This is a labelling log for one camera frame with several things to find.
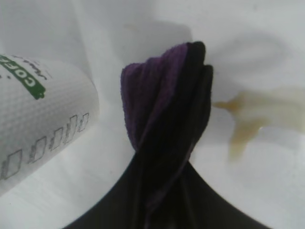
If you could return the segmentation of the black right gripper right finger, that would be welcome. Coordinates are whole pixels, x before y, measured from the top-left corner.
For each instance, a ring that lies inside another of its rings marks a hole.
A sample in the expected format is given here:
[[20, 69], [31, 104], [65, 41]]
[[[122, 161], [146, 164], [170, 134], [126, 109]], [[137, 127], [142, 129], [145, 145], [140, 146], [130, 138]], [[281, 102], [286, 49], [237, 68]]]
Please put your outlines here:
[[218, 195], [190, 164], [185, 167], [185, 204], [194, 229], [262, 228], [261, 223]]

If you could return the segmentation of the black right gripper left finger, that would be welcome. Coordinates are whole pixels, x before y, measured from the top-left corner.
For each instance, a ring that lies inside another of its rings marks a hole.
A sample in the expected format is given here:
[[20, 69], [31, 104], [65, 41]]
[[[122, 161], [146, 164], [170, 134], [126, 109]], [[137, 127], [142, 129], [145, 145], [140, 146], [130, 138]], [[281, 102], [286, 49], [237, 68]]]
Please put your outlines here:
[[141, 226], [143, 156], [135, 155], [113, 188], [66, 229], [138, 229]]

